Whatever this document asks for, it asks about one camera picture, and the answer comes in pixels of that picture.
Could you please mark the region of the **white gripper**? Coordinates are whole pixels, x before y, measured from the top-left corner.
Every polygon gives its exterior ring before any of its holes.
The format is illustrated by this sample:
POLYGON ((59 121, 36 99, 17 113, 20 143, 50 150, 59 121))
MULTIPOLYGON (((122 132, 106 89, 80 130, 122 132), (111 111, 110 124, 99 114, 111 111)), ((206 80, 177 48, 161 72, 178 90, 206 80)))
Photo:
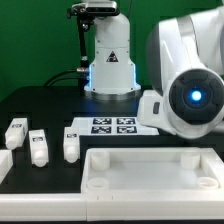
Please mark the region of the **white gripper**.
POLYGON ((163 97, 154 90, 143 92, 139 100, 137 120, 143 126, 161 129, 175 135, 163 108, 163 97))

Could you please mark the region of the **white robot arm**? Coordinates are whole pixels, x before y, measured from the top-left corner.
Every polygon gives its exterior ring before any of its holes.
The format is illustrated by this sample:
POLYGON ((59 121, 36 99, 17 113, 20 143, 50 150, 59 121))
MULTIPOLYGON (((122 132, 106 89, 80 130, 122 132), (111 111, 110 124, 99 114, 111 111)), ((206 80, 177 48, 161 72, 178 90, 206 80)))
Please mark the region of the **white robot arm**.
MULTIPOLYGON (((200 138, 224 119, 224 0, 221 7, 159 22, 146 47, 152 88, 140 99, 137 120, 186 139, 200 138)), ((102 99, 141 89, 129 57, 130 24, 98 16, 95 59, 85 92, 102 99)))

